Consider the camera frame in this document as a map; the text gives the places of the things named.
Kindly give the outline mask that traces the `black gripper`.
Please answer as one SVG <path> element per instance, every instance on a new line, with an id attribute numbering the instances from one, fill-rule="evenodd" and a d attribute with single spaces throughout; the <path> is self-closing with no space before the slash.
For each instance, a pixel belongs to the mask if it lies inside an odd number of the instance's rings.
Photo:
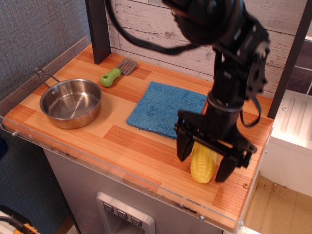
<path id="1" fill-rule="evenodd" d="M 237 128 L 237 120 L 243 103 L 226 106 L 213 94 L 207 96 L 208 107 L 205 114 L 179 110 L 175 124 L 176 152 L 184 161 L 197 141 L 224 156 L 216 174 L 216 182 L 225 182 L 236 167 L 248 167 L 251 156 L 257 151 Z"/>

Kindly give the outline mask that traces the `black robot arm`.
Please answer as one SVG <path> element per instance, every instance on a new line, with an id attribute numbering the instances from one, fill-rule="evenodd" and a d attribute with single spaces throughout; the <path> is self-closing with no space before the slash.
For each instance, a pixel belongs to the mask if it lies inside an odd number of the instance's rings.
<path id="1" fill-rule="evenodd" d="M 248 167 L 256 152 L 238 130 L 243 105 L 266 84 L 269 35 L 241 0 L 167 0 L 178 26 L 192 44 L 210 44 L 215 51 L 214 84 L 204 114 L 178 111 L 175 124 L 177 156 L 185 160 L 199 142 L 223 156 L 216 181 L 224 182 L 236 167 Z"/>

